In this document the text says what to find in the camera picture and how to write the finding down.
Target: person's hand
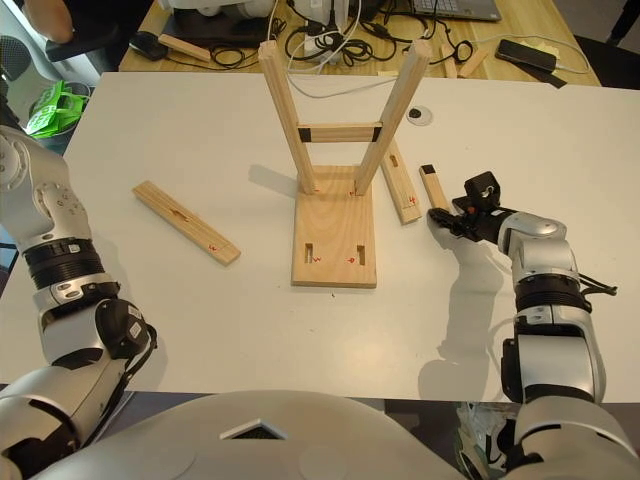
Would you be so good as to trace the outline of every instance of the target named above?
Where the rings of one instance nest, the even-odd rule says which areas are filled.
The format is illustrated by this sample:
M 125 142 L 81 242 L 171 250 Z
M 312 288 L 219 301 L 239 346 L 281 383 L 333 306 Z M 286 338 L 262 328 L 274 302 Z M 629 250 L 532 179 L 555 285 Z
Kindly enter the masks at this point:
M 56 43 L 73 38 L 71 14 L 62 0 L 25 0 L 23 11 L 31 26 Z

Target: wooden table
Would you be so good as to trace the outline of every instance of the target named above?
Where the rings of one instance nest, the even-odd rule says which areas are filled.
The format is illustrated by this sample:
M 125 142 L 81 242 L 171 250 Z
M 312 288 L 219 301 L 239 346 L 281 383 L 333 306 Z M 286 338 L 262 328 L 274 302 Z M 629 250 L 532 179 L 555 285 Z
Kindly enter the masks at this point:
M 457 43 L 461 40 L 467 39 L 473 42 L 475 40 L 482 40 L 507 33 L 539 34 L 568 42 L 571 45 L 578 47 L 569 27 L 560 15 L 560 12 L 553 3 L 553 0 L 496 0 L 496 3 L 498 4 L 498 8 L 502 14 L 502 20 L 500 22 L 493 23 L 447 20 L 447 23 L 452 29 L 451 36 L 453 41 Z M 302 20 L 297 17 L 282 0 L 279 0 L 276 16 L 286 20 L 287 22 L 287 29 L 281 34 L 278 42 L 284 55 L 284 41 L 287 38 L 288 32 L 290 32 L 292 28 L 300 26 L 302 24 Z M 163 11 L 157 3 L 154 2 L 149 13 L 142 22 L 140 29 L 160 34 L 168 17 L 169 12 Z M 393 17 L 387 27 L 392 34 L 402 38 L 417 38 L 422 34 L 422 26 L 420 22 L 411 18 Z M 379 52 L 378 55 L 388 54 L 392 48 L 389 42 L 373 37 L 362 29 L 359 29 L 358 32 L 356 32 L 356 38 L 362 38 L 371 43 L 374 50 Z M 444 30 L 442 26 L 440 26 L 438 27 L 435 38 L 430 42 L 434 49 L 434 55 L 437 55 L 436 58 L 440 58 L 440 44 L 443 41 L 446 40 L 444 37 Z M 532 39 L 533 44 L 537 44 L 539 41 L 540 40 L 538 39 Z M 493 52 L 495 51 L 498 42 L 499 39 L 495 39 L 479 45 L 480 48 L 486 49 L 490 54 L 470 78 L 535 81 L 532 77 L 520 71 L 508 62 L 494 58 Z M 293 45 L 297 45 L 297 43 L 298 41 L 296 40 L 292 41 Z M 577 70 L 584 68 L 583 60 L 575 51 L 563 45 L 557 45 L 551 42 L 546 43 L 559 48 L 560 62 L 563 65 L 570 66 Z M 325 67 L 323 72 L 329 74 L 353 75 L 379 75 L 383 72 L 395 72 L 400 69 L 400 65 L 404 58 L 401 53 L 402 48 L 403 45 L 399 45 L 398 53 L 394 58 L 387 62 L 370 60 L 354 67 L 347 67 L 340 62 L 340 64 L 335 66 L 328 65 Z M 216 67 L 212 62 L 207 64 L 206 62 L 200 62 L 177 52 L 172 53 L 172 55 L 175 55 L 176 59 L 186 62 L 208 65 L 213 68 Z M 307 62 L 296 62 L 296 66 L 298 68 L 304 68 L 304 66 L 309 65 L 312 64 Z M 209 72 L 210 70 L 180 65 L 170 60 L 151 62 L 129 49 L 120 64 L 120 71 Z M 258 65 L 254 65 L 239 71 L 260 72 L 260 67 Z M 600 85 L 598 78 L 593 72 L 581 75 L 566 71 L 559 71 L 557 75 L 572 84 Z M 429 68 L 427 76 L 444 77 L 444 66 L 436 65 Z

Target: green bag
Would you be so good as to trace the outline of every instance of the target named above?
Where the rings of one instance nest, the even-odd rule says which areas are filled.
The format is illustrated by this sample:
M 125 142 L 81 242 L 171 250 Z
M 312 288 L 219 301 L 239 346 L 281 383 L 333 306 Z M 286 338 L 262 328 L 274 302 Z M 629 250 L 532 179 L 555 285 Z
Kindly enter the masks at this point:
M 33 106 L 25 131 L 34 138 L 47 138 L 76 123 L 89 97 L 76 95 L 64 80 L 44 90 Z

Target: small wooden block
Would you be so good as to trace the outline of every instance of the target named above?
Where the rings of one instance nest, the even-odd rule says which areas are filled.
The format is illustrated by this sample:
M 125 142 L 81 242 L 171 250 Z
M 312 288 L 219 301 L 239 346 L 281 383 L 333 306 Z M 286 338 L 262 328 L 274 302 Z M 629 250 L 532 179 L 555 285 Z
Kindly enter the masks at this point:
M 440 54 L 442 58 L 446 58 L 453 53 L 453 48 L 448 43 L 440 45 Z M 458 78 L 458 69 L 456 68 L 456 61 L 451 58 L 447 58 L 444 62 L 444 73 L 447 78 Z
M 467 78 L 469 75 L 473 73 L 473 71 L 478 68 L 478 66 L 482 63 L 482 61 L 487 57 L 489 52 L 486 50 L 478 49 L 471 55 L 471 58 L 465 62 L 462 68 L 458 71 L 458 76 L 462 78 Z
M 447 212 L 451 212 L 449 209 L 449 202 L 447 202 L 447 197 L 444 196 L 440 180 L 438 180 L 438 174 L 436 173 L 436 169 L 433 168 L 433 165 L 421 166 L 420 177 L 422 178 L 422 183 L 424 184 L 424 188 L 429 196 L 431 206 L 433 208 L 442 208 Z
M 400 223 L 406 225 L 420 218 L 420 202 L 395 140 L 391 142 L 382 159 L 382 173 L 400 217 Z
M 166 33 L 160 35 L 160 37 L 158 38 L 158 42 L 180 53 L 184 53 L 185 55 L 189 55 L 193 58 L 197 58 L 198 60 L 202 60 L 203 62 L 208 62 L 211 60 L 211 53 L 209 53 L 209 50 L 207 50 L 206 48 L 198 47 L 196 45 L 193 45 L 192 43 L 188 43 L 180 40 L 179 38 L 167 35 Z
M 371 187 L 355 194 L 357 167 L 314 168 L 314 195 L 298 190 L 291 283 L 376 286 Z
M 135 187 L 133 193 L 142 203 L 223 265 L 229 265 L 240 256 L 240 250 L 229 240 L 150 181 L 147 180 Z
M 375 142 L 382 123 L 301 123 L 298 132 L 303 142 Z

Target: person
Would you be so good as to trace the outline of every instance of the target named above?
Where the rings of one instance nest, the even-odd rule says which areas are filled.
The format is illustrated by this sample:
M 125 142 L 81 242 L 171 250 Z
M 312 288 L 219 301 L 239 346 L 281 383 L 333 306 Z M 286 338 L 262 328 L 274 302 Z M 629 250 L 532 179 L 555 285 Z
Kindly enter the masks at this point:
M 14 0 L 31 26 L 56 43 L 73 39 L 73 16 L 82 14 L 118 25 L 119 38 L 107 46 L 107 60 L 117 66 L 131 36 L 136 32 L 153 0 Z

